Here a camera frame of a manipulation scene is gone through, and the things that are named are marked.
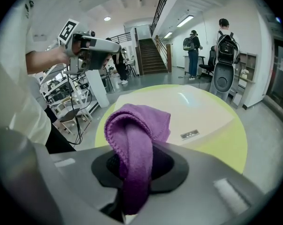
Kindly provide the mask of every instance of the purple cloth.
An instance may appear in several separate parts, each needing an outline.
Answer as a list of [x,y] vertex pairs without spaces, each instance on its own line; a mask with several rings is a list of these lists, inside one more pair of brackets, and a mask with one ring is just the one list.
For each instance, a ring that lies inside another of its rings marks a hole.
[[119,156],[123,204],[127,215],[136,214],[148,197],[153,164],[152,140],[165,142],[170,114],[146,105],[125,104],[110,115],[105,137]]

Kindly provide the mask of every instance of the gray floor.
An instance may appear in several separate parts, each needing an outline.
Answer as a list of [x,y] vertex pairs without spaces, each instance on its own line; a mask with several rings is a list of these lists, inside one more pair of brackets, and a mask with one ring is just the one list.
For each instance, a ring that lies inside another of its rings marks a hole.
[[[122,94],[133,90],[160,85],[160,84],[190,84],[197,88],[208,90],[209,80],[201,78],[188,81],[184,77],[184,71],[173,67],[172,73],[145,75],[134,78],[131,76],[126,85],[118,85],[118,77],[112,78],[115,92],[109,93],[110,104],[116,102]],[[76,150],[85,150],[94,147],[94,139],[100,119],[108,108],[98,108],[93,114],[93,121],[83,135],[83,141],[77,145]],[[283,123],[262,102],[245,110],[235,109],[241,119],[248,141],[248,154],[244,175],[254,182],[264,193],[274,189],[283,175]],[[76,136],[63,134],[69,141],[74,141]]]

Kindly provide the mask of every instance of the ceiling light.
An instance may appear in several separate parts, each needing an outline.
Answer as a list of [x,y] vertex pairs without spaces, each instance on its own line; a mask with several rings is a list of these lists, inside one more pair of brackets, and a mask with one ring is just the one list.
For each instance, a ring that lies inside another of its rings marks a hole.
[[182,22],[180,22],[177,27],[182,27],[185,23],[187,23],[188,21],[190,21],[193,18],[192,15],[189,15],[188,17],[186,17]]
[[164,38],[168,38],[173,32],[169,32]]

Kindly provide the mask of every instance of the green circular surface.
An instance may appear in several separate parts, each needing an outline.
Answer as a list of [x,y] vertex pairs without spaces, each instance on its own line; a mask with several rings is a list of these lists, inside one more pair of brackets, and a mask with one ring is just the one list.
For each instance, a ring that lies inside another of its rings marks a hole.
[[[134,92],[145,92],[161,88],[169,88],[180,85],[157,85],[152,87],[146,87]],[[199,147],[195,148],[197,151],[201,151],[214,157],[220,159],[239,173],[242,173],[245,167],[246,156],[247,156],[247,140],[245,129],[240,121],[238,115],[234,110],[224,101],[219,99],[217,96],[202,90],[203,93],[211,97],[217,102],[220,106],[226,109],[234,117],[233,121],[230,123],[230,126],[227,126],[225,129],[222,129],[219,133],[215,134],[212,138],[204,141]],[[109,107],[104,116],[99,122],[99,126],[95,136],[95,147],[101,147],[108,145],[107,140],[104,135],[104,125],[107,118],[113,113],[115,103]]]

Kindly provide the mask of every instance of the backpack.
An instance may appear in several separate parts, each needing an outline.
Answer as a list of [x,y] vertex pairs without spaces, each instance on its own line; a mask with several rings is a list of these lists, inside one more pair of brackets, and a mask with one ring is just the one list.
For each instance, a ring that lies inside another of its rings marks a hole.
[[238,55],[238,47],[233,38],[234,33],[224,35],[222,31],[218,31],[221,35],[217,41],[217,60],[225,63],[233,64]]
[[193,37],[187,37],[184,39],[183,41],[183,50],[185,51],[190,51],[190,50],[193,50],[194,49],[194,43],[193,43]]

